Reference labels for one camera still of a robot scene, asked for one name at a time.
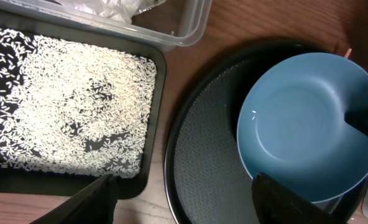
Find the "blue bowl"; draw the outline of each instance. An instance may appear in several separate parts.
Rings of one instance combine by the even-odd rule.
[[[368,110],[368,73],[310,53],[272,67],[247,95],[237,145],[250,177],[265,172],[309,202],[334,199],[368,175],[368,137],[344,114]]]

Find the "rectangular black tray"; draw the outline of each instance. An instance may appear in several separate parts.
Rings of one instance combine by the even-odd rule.
[[[162,53],[149,45],[99,35],[85,30],[62,27],[6,11],[0,11],[0,27],[8,27],[30,34],[40,34],[57,39],[107,47],[132,55],[143,56],[155,62],[157,75],[140,173],[132,179],[116,178],[119,187],[118,199],[128,199],[138,196],[147,185],[152,151],[154,150],[157,121],[166,76],[166,62]],[[86,175],[55,174],[39,171],[26,172],[20,169],[0,168],[0,192],[72,196],[96,179],[97,177]]]

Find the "rice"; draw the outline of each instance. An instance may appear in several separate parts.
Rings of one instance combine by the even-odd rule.
[[[151,60],[12,29],[0,28],[0,44],[14,52],[0,53],[9,58],[0,62],[2,168],[139,173],[156,76]]]

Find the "brown wooden surface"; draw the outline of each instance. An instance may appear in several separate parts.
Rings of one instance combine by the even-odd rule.
[[[305,40],[337,54],[351,47],[351,58],[368,70],[368,0],[214,0],[203,38],[165,53],[168,73],[149,184],[139,197],[118,203],[115,223],[174,223],[163,188],[162,156],[177,108],[224,56],[281,38]],[[0,194],[0,223],[28,223],[66,199]],[[368,223],[359,210],[350,222]]]

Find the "crumpled plastic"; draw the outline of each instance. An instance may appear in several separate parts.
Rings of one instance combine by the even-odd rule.
[[[164,1],[156,0],[55,0],[64,7],[127,24],[133,15],[145,12]]]

